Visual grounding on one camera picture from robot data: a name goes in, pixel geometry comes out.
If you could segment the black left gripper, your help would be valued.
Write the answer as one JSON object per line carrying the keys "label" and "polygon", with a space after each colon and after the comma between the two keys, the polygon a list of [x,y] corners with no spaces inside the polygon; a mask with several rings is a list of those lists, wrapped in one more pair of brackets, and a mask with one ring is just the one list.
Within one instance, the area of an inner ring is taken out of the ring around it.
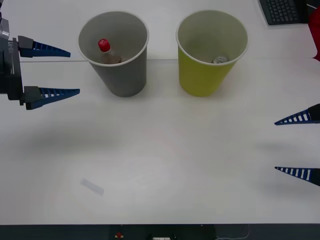
{"label": "black left gripper", "polygon": [[23,92],[20,56],[33,57],[65,57],[71,53],[63,49],[47,45],[25,36],[8,40],[0,39],[0,93],[7,95],[10,101],[19,101],[26,110],[34,110],[44,105],[62,101],[80,93],[80,89],[45,88],[25,86]]}

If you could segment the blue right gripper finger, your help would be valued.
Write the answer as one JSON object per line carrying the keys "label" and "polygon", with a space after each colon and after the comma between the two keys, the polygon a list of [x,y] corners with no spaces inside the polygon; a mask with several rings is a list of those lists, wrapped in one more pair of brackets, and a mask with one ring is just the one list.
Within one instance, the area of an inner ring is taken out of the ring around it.
{"label": "blue right gripper finger", "polygon": [[299,124],[319,124],[320,123],[320,104],[313,105],[308,109],[287,116],[274,124],[282,125],[299,125]]}
{"label": "blue right gripper finger", "polygon": [[295,167],[283,167],[283,166],[275,166],[274,168],[287,175],[304,180],[316,186],[320,186],[320,169],[319,168],[295,168]]}

